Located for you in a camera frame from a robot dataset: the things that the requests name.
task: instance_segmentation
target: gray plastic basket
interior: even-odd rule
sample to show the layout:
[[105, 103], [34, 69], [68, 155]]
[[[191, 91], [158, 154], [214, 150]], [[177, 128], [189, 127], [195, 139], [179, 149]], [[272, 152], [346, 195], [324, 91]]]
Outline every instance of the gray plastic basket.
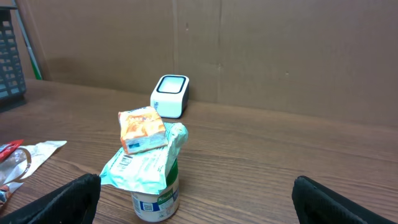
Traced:
[[26, 92], [10, 9], [17, 8], [0, 6], [0, 101]]

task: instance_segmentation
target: plastic wrapper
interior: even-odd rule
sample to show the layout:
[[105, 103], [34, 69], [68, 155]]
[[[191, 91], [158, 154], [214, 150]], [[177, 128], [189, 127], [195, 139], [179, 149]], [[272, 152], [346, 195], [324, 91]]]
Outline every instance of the plastic wrapper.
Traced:
[[188, 139], [188, 131], [181, 123], [164, 124], [169, 141], [166, 146], [133, 155], [124, 153], [120, 148], [99, 175], [101, 184], [155, 195], [166, 189], [166, 177]]
[[26, 177], [33, 174], [66, 141], [46, 141], [34, 146], [19, 146], [0, 163], [0, 209]]
[[120, 140], [126, 154], [167, 145], [165, 126], [155, 108], [119, 112]]

